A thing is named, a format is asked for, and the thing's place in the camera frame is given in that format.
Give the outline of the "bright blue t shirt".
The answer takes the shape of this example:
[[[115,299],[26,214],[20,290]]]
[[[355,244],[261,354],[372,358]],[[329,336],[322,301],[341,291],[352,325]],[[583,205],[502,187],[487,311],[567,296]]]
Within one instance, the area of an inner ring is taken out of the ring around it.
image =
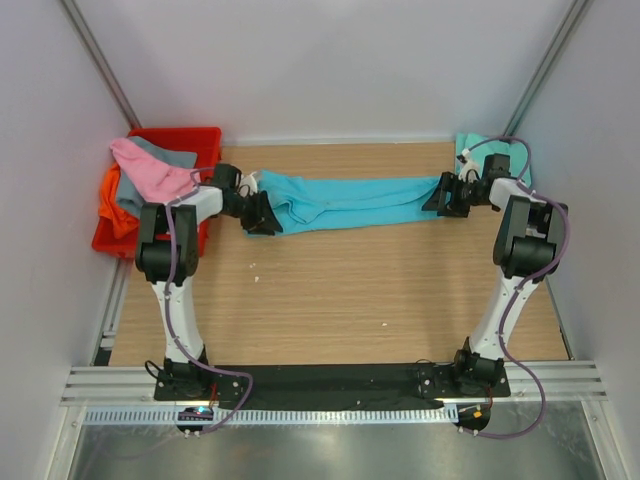
[[[438,218],[421,210],[438,184],[436,176],[337,180],[259,172],[259,192],[268,194],[283,228],[280,236]]]

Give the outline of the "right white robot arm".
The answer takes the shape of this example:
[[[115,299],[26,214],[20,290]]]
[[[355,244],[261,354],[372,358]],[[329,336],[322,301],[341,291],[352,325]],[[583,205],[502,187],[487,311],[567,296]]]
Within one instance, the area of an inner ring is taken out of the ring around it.
[[[513,177],[510,157],[491,154],[482,165],[465,149],[460,172],[445,172],[425,212],[466,218],[476,206],[502,215],[492,259],[497,281],[480,323],[447,366],[453,389],[481,395],[504,383],[505,349],[531,294],[557,268],[566,249],[567,209],[544,200]]]

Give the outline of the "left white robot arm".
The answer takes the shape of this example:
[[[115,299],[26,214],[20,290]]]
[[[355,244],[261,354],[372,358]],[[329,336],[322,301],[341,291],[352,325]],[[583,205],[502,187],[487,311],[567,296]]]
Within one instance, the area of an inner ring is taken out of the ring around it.
[[[193,300],[200,226],[223,215],[239,220],[247,233],[273,236],[283,228],[267,192],[258,186],[259,173],[244,174],[224,163],[210,170],[209,180],[198,181],[192,174],[184,193],[148,202],[141,210],[135,266],[150,283],[160,307],[166,347],[163,365],[152,373],[160,386],[206,385],[216,375],[250,377],[208,363]]]

